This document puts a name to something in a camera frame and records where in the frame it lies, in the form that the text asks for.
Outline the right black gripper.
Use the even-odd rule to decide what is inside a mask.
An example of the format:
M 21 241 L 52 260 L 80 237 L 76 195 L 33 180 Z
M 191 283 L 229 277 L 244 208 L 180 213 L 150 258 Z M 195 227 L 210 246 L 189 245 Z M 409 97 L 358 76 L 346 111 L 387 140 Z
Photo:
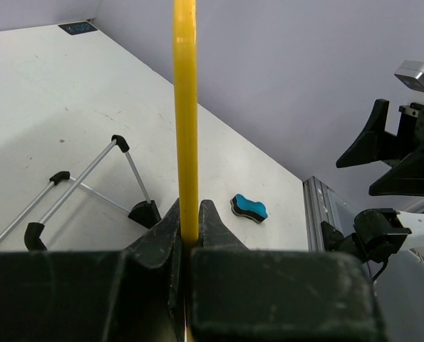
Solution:
M 368 190 L 370 196 L 424 197 L 424 105 L 400 105 L 397 137 L 386 131 L 389 101 L 375 100 L 364 129 L 336 161 L 337 168 L 398 158 Z

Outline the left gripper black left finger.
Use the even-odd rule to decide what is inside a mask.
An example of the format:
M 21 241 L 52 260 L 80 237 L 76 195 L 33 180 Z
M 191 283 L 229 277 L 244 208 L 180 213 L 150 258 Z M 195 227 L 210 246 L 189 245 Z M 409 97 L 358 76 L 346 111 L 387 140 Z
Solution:
M 180 206 L 120 251 L 0 252 L 0 341 L 181 341 Z

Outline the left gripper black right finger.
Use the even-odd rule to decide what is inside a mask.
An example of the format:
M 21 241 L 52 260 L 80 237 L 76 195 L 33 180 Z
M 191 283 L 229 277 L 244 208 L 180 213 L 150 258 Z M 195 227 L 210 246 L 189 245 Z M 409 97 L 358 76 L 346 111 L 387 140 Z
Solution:
M 340 252 L 251 250 L 199 209 L 187 327 L 195 341 L 387 341 L 373 286 Z

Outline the blue bone-shaped eraser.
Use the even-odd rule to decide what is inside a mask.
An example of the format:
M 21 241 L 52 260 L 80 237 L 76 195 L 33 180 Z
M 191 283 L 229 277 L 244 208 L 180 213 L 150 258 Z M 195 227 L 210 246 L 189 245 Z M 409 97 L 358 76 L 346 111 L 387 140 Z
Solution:
M 260 224 L 268 218 L 267 209 L 262 202 L 247 199 L 241 194 L 236 194 L 230 200 L 231 211 L 238 217 L 246 217 Z

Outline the yellow framed whiteboard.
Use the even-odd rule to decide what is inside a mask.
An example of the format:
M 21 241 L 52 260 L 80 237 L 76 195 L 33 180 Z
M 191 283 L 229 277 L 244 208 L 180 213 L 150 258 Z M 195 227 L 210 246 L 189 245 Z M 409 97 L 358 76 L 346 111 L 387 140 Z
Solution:
M 197 159 L 196 2 L 174 1 L 172 20 L 173 85 L 177 138 L 180 228 L 186 280 L 191 252 L 199 239 Z

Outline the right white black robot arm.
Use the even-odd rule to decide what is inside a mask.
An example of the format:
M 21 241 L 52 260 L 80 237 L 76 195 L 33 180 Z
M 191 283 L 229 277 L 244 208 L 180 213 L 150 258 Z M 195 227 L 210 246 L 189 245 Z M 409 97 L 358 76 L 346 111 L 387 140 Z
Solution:
M 378 99 L 364 129 L 336 161 L 338 168 L 382 161 L 389 171 L 368 190 L 371 196 L 424 197 L 424 105 L 399 108 L 398 132 L 386 131 L 389 102 Z M 344 236 L 328 222 L 321 223 L 324 248 L 345 252 L 363 263 L 387 263 L 399 251 L 424 247 L 424 214 L 395 209 L 366 209 L 353 221 L 354 231 Z

